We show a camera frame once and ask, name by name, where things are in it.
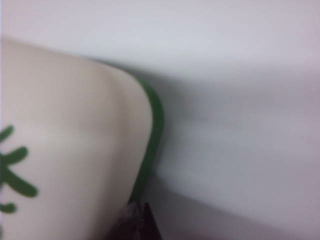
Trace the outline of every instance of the green symbol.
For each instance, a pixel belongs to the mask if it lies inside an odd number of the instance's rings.
[[[4,141],[8,138],[14,131],[13,126],[9,126],[3,131],[0,132],[0,142]],[[8,153],[1,154],[0,153],[0,188],[2,188],[3,184],[8,184],[13,190],[17,191],[23,196],[33,198],[38,195],[38,190],[24,181],[17,175],[15,175],[10,169],[9,166],[12,164],[16,164],[22,161],[28,154],[28,150],[26,147],[22,146],[18,149]],[[14,213],[17,210],[16,205],[13,202],[9,202],[6,204],[0,204],[0,211],[4,213]]]

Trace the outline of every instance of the white container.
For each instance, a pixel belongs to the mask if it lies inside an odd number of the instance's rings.
[[[103,237],[139,199],[162,128],[157,95],[126,72],[2,39],[2,238]]]

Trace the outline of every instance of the green trim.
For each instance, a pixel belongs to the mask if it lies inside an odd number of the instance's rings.
[[[129,203],[138,201],[144,191],[144,188],[147,184],[148,176],[151,172],[152,165],[156,158],[157,149],[165,125],[164,109],[158,94],[144,81],[141,81],[139,79],[137,79],[137,81],[142,86],[150,102],[152,111],[152,129],[149,142],[145,150],[144,158],[133,186]]]

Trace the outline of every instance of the gray wall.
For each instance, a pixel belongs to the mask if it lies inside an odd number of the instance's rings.
[[[320,2],[3,0],[2,33],[149,81],[165,239],[320,238]]]

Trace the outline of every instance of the dark object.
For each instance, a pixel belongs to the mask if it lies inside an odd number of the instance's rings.
[[[148,203],[131,203],[122,211],[104,240],[162,240]]]

